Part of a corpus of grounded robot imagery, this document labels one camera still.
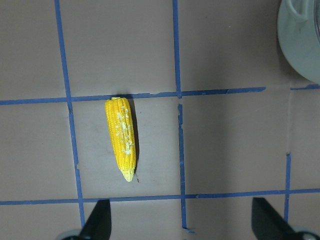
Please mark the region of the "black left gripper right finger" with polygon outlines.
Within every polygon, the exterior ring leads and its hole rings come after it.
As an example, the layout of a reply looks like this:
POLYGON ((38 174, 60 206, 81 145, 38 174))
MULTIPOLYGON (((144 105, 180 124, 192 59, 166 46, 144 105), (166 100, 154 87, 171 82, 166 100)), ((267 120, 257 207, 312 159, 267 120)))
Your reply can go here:
POLYGON ((252 199, 251 229, 257 240, 288 240, 296 233, 263 197, 252 199))

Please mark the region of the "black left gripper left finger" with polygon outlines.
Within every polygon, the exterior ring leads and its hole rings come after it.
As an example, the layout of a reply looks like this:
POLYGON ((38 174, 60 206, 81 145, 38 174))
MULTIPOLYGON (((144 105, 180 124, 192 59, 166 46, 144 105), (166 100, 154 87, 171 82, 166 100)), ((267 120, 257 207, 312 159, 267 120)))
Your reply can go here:
POLYGON ((109 240, 112 232, 110 200, 98 200, 84 227, 81 240, 109 240))

